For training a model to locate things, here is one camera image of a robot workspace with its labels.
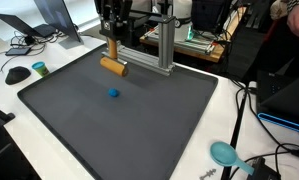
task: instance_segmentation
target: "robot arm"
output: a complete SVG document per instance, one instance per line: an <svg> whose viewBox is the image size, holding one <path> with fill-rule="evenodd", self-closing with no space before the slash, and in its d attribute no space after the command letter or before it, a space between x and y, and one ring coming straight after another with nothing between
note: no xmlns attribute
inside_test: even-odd
<svg viewBox="0 0 299 180"><path fill-rule="evenodd" d="M101 20L100 34L112 40L121 39L132 0L95 0L95 5Z"/></svg>

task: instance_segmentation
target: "blue ball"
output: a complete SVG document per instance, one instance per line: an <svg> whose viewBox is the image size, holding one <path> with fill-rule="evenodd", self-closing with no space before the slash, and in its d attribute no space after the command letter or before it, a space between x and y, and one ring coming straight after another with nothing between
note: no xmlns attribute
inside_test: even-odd
<svg viewBox="0 0 299 180"><path fill-rule="evenodd" d="M119 91L117 89L114 89L114 88L110 88L108 93L111 97L119 96Z"/></svg>

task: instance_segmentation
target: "white table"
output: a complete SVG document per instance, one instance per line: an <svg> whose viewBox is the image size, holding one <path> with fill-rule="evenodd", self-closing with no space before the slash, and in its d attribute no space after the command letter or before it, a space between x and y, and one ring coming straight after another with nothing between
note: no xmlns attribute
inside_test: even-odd
<svg viewBox="0 0 299 180"><path fill-rule="evenodd" d="M250 87L256 87L256 83L252 82ZM253 110L256 110L256 96L251 95ZM262 121L267 129L280 143L293 143L299 145L299 133L266 121ZM274 153L277 144L269 137L265 130L261 127L256 117L252 114L247 100L245 111L242 119L240 134L237 144L237 153L242 160L251 157ZM274 156L265 157L265 164L276 170ZM278 155L278 167L282 180L298 180L299 179L299 158L291 154ZM239 170L233 179L246 179L247 174Z"/></svg>
<svg viewBox="0 0 299 180"><path fill-rule="evenodd" d="M48 43L43 53L37 56L17 57L5 66L4 73L0 73L0 109L5 113L12 112L16 115L16 118L7 123L5 128L42 179L85 180L93 178L18 99L17 92L38 80L40 76L31 70L32 75L28 79L12 86L5 84L5 77L8 69L16 66L31 69L31 65L37 61L44 61L48 69L53 72L105 43L91 37L82 38L84 45L70 50L63 49L57 43ZM9 57L0 55L0 62L8 59ZM182 67L205 73L186 66ZM237 117L235 93L238 87L228 79L218 78L218 86L171 176L172 180L198 180L199 176L204 175L210 169L217 170L211 179L221 177L223 168L210 158L209 147L214 141L229 143L231 140Z"/></svg>

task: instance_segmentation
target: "gray mat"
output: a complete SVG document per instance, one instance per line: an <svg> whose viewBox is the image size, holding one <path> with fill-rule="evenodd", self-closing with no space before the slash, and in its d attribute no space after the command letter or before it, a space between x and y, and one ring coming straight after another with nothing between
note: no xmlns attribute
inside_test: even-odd
<svg viewBox="0 0 299 180"><path fill-rule="evenodd" d="M19 98L96 179L169 179L218 80L180 67L166 77L132 64L122 78L101 67L102 51L26 87ZM120 95L110 97L110 88Z"/></svg>

